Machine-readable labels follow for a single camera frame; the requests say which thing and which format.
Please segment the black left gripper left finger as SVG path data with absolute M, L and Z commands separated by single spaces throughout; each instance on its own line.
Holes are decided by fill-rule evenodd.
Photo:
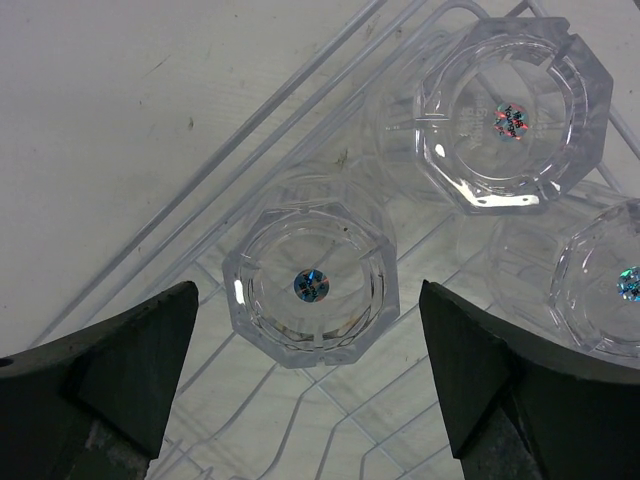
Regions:
M 1 360 L 4 479 L 143 479 L 198 311 L 194 282 Z

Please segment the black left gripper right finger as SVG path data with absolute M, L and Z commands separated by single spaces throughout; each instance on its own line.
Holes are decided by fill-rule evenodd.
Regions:
M 438 283 L 423 283 L 419 309 L 465 478 L 638 478 L 638 370 L 553 343 Z

